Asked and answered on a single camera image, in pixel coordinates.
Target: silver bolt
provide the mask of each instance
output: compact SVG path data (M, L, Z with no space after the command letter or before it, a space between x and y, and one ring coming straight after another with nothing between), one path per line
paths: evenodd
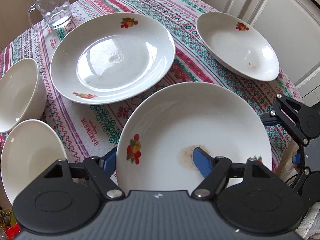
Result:
M205 188L199 188L195 191L197 197L207 197L210 195L210 191Z
M119 189L111 189L107 192L107 196L110 198L116 198L122 196L122 191Z

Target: tablecloth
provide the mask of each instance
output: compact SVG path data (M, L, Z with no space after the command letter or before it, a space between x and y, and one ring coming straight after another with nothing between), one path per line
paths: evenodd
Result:
M46 28L43 32L28 29L11 42L0 55L0 76L22 58L31 57L38 62L48 95L41 120L56 131L67 152L77 162L89 156L105 155L117 145L128 117L137 106L154 92L177 82L210 82L228 88L247 101L258 115L271 110L277 93L302 101L282 70L275 81L259 82L239 77L217 63L195 28L199 15L215 11L201 0L79 0L71 7L72 20L65 27L57 30ZM52 85L49 69L54 50L79 24L115 12L148 15L168 28L176 45L174 63L159 83L134 98L102 106L73 103L61 96ZM285 152L290 136L280 126L266 129L274 169ZM7 135L0 135L2 146Z

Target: white bowl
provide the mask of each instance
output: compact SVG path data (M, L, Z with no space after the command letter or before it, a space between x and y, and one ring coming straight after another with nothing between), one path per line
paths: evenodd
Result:
M59 93L74 102L109 104L159 82L174 56L173 38L160 22L112 13L79 25L62 40L53 54L51 78Z
M18 124L4 143L1 177L12 204L16 196L55 160L67 154L55 131L39 120Z
M0 79L0 133L11 131L27 119L40 119L47 93L38 64L25 58Z
M271 45L252 26L221 12L200 15L196 28L211 55L233 73L271 81L279 74L279 62Z
M184 82L151 95L130 116L116 153L119 186L126 194L134 189L191 193L203 180L192 159L198 146L236 163L261 156L272 168L268 135L249 104L220 86ZM240 181L230 179L229 185Z

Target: deep plate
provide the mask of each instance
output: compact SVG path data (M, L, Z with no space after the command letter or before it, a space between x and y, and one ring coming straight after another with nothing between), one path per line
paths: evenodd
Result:
M233 73L271 81L279 74L279 62L271 45L252 26L221 12L200 15L196 28L212 56Z
M169 71L174 56L173 38L161 23L140 14L113 13L71 31L57 47L50 71L63 96L101 105L152 87Z
M239 163L261 156L272 168L266 130L242 98L210 83L185 82L151 95L127 121L117 148L119 186L126 194L132 189L191 193L203 180L192 160L195 146ZM229 185L241 180L230 179Z

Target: white plate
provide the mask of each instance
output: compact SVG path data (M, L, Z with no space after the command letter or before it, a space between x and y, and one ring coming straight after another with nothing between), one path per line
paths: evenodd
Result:
M1 154L1 177L11 204L17 195L55 160L67 154L55 131L39 120L19 123Z
M55 88L81 104L100 105L138 95L169 71L175 45L158 21L112 13L89 20L59 44L51 62Z
M191 193L203 180L192 159L196 146L237 163L261 156L272 168L266 130L241 97L210 83L185 82L147 98L127 121L117 148L119 186L126 194L133 189ZM229 185L240 181L230 179Z
M261 81L279 74L279 62L271 45L252 26L221 12L200 15L196 28L212 56L233 73Z

